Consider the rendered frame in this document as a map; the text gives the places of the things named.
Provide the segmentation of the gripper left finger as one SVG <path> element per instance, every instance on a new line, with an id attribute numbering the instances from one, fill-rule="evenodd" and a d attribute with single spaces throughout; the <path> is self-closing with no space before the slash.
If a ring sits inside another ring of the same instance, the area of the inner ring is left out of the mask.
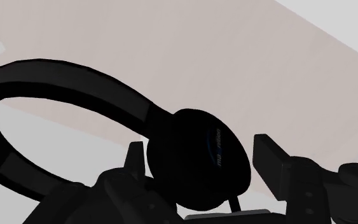
<path id="1" fill-rule="evenodd" d="M 82 183 L 55 187 L 23 224 L 184 224 L 145 184 L 144 148 L 131 142 L 123 167 L 102 172 L 91 188 Z"/>

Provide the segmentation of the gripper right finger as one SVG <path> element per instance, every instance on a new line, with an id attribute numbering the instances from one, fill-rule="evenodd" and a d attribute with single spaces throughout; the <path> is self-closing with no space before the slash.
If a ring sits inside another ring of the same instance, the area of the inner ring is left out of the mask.
<path id="1" fill-rule="evenodd" d="M 358 224 L 357 162 L 329 171 L 256 134 L 252 164 L 274 197 L 286 202 L 287 224 Z"/>

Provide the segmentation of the black headphones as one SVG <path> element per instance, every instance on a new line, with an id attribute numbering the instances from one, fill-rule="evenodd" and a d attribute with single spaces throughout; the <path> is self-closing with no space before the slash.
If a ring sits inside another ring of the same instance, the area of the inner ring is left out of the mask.
<path id="1" fill-rule="evenodd" d="M 243 194 L 251 181 L 247 154 L 218 118 L 199 109 L 169 113 L 121 81 L 90 67 L 51 59 L 0 66 L 0 100 L 60 101 L 110 118 L 148 139 L 154 180 L 182 207 L 208 211 Z M 65 179 L 20 154 L 0 132 L 0 184 L 36 201 Z"/>

